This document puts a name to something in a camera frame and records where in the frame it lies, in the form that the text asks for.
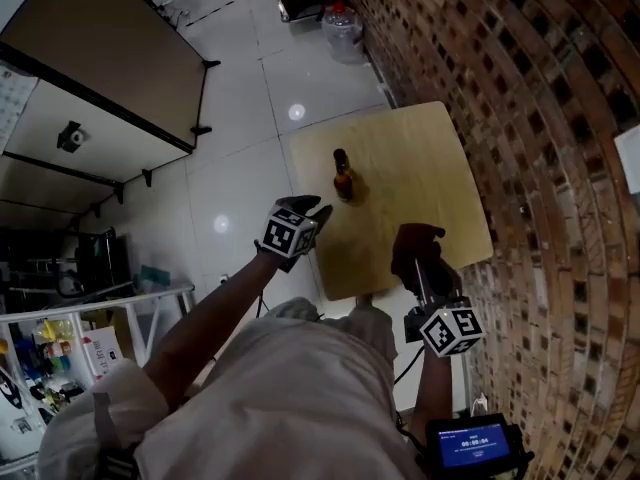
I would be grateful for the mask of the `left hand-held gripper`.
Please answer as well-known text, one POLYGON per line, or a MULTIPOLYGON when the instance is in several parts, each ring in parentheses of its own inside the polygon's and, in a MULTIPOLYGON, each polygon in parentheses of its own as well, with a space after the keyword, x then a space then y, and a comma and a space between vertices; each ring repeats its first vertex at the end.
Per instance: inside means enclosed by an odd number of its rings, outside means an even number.
POLYGON ((309 253, 315 236, 331 217, 332 205, 323 206, 309 218, 304 216, 320 201, 316 195, 289 196, 278 199, 271 208, 261 238, 254 244, 259 251, 277 255, 282 260, 282 272, 290 272, 298 259, 309 253))

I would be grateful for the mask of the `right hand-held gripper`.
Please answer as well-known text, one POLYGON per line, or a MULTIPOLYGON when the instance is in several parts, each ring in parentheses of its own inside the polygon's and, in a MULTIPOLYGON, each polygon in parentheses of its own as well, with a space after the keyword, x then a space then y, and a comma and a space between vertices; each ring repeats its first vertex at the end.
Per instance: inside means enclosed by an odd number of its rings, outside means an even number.
POLYGON ((403 319, 405 342, 421 341, 439 358, 469 351, 485 335, 478 311, 458 289, 447 296, 438 294, 417 259, 414 264, 417 305, 403 319))

